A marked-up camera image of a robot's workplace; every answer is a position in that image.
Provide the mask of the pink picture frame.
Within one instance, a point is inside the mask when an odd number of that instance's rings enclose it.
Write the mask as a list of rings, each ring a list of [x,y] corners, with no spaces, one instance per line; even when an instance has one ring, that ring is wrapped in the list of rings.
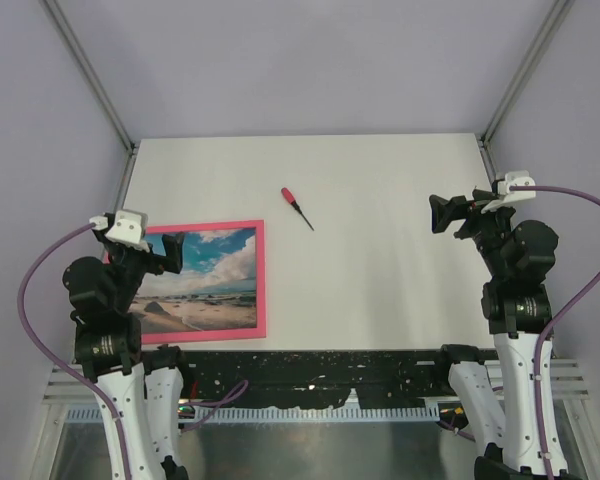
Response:
[[[201,333],[167,333],[146,334],[142,328],[142,343],[145,345],[158,344],[191,344],[205,341],[227,341],[243,339],[259,339],[266,336],[266,268],[265,268],[265,227],[262,220],[224,221],[215,223],[199,223],[185,225],[152,226],[146,232],[146,240],[154,247],[154,252],[163,255],[162,235],[175,235],[189,231],[229,230],[254,227],[257,233],[257,314],[258,324],[253,329],[206,331]]]

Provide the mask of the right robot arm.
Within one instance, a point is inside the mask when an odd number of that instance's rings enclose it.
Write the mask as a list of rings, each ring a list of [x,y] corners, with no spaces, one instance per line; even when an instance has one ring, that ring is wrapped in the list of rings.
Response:
[[[481,306],[493,338],[502,385],[492,386],[477,348],[445,345],[432,370],[434,386],[456,394],[478,450],[477,479],[567,479],[551,390],[552,318],[544,281],[555,264],[558,236],[537,220],[511,224],[512,207],[487,210],[494,195],[429,198],[432,231],[461,222],[457,239],[471,239],[491,279]]]

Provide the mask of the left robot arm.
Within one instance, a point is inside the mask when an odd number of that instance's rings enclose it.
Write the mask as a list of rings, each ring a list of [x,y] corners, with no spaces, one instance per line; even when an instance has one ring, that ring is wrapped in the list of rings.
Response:
[[[178,403],[194,383],[184,352],[142,349],[141,322],[130,307],[145,275],[180,273],[184,236],[164,235],[162,255],[95,234],[108,260],[82,257],[62,281],[76,324],[75,359],[94,390],[114,479],[185,479],[178,451]]]

